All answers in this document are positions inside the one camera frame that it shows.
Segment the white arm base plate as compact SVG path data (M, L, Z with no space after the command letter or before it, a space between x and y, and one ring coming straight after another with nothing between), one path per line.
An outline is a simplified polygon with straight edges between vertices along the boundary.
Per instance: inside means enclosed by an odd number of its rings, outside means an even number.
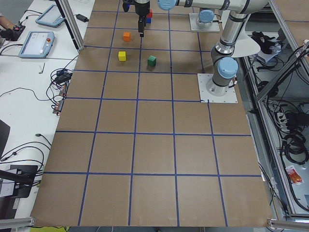
M216 16L214 20L208 23L204 23L199 20L199 13L190 13L190 27L192 32L208 32L208 33L219 33L219 23L215 22Z
M200 102L203 103L238 103L233 80L225 87L219 87L213 82L212 73L198 73L197 81Z

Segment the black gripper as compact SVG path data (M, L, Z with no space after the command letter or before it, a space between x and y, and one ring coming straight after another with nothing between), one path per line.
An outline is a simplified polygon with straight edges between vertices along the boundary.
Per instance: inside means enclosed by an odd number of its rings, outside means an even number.
M147 15L150 12L150 2L135 2L135 12L140 19L138 21L138 32L140 37L144 37L144 27L147 26Z

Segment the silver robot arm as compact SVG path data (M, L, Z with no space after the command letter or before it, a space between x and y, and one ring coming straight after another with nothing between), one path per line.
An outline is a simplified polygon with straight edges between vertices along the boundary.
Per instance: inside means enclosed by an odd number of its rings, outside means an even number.
M245 27L250 16L267 5L266 0L159 0L161 10L170 11L174 7L198 8L199 12L190 21L199 32L214 23L214 12L227 12L222 31L211 49L213 74L206 83L207 92L215 97L224 96L236 78L239 65L237 58L258 53L261 48L250 38Z

